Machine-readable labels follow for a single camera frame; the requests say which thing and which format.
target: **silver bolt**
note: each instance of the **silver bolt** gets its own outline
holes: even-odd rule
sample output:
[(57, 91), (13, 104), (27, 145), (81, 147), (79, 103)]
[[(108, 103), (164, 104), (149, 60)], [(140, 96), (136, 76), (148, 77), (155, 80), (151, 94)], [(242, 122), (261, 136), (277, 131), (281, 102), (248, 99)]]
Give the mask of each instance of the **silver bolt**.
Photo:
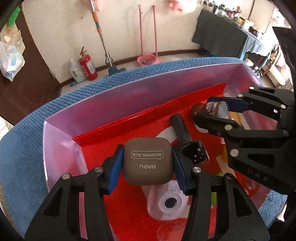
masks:
[(232, 150), (230, 151), (230, 155), (231, 155), (232, 157), (237, 157), (237, 156), (239, 155), (239, 151), (238, 151), (237, 149), (232, 149)]
[(232, 129), (232, 125), (226, 125), (224, 126), (224, 129), (230, 131)]
[(231, 174), (231, 173), (226, 173), (226, 174), (225, 174), (225, 177), (226, 177), (227, 179), (231, 180), (231, 179), (232, 179), (232, 174)]
[(285, 137), (289, 136), (289, 132), (287, 130), (283, 130), (283, 134), (284, 134)]
[(202, 169), (200, 167), (194, 167), (193, 171), (196, 173), (200, 173), (202, 171)]
[(99, 173), (99, 172), (102, 172), (103, 171), (103, 168), (102, 167), (96, 167), (94, 169), (95, 172)]
[(65, 173), (62, 175), (62, 179), (67, 180), (70, 178), (70, 174), (69, 173)]

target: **red fire extinguisher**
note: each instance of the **red fire extinguisher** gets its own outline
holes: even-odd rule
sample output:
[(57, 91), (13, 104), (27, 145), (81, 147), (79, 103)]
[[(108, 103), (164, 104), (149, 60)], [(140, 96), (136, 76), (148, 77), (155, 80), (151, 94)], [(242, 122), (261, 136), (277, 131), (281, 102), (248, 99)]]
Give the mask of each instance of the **red fire extinguisher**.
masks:
[(88, 54), (85, 54), (84, 46), (80, 52), (79, 63), (84, 70), (88, 80), (95, 80), (98, 77), (98, 73), (96, 72), (96, 68), (94, 67), (91, 57)]

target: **pink broom handle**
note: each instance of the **pink broom handle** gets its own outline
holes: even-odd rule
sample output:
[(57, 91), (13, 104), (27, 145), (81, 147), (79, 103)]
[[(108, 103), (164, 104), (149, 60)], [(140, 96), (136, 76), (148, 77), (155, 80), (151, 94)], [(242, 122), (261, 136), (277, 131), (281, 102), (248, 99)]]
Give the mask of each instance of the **pink broom handle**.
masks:
[(138, 4), (140, 14), (140, 38), (141, 38), (141, 56), (143, 56), (143, 36), (142, 36), (142, 11), (141, 4)]
[(153, 5), (153, 17), (154, 17), (154, 36), (155, 36), (155, 56), (158, 57), (158, 50), (157, 50), (157, 35), (156, 35), (156, 19), (155, 19), (155, 5)]

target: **white plastic bag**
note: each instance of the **white plastic bag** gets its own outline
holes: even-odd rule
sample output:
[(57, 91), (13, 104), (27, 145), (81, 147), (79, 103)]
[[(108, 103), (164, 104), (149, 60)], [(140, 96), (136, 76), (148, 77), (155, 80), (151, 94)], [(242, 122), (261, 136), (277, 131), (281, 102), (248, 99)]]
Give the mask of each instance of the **white plastic bag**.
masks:
[(25, 60), (16, 47), (0, 42), (0, 70), (4, 77), (13, 81), (24, 64)]

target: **pink dustpan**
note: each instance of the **pink dustpan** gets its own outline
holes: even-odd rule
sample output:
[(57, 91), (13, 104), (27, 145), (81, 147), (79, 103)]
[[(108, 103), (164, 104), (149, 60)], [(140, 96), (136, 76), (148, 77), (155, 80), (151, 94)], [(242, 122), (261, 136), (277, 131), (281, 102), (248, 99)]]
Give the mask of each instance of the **pink dustpan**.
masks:
[(142, 11), (141, 4), (138, 4), (140, 13), (140, 36), (141, 36), (141, 56), (137, 58), (138, 63), (141, 66), (150, 64), (159, 64), (162, 61), (158, 58), (157, 53), (157, 35), (156, 35), (156, 20), (155, 20), (155, 5), (153, 5), (153, 16), (154, 16), (154, 36), (155, 36), (155, 55), (154, 54), (143, 54), (143, 36), (142, 36)]

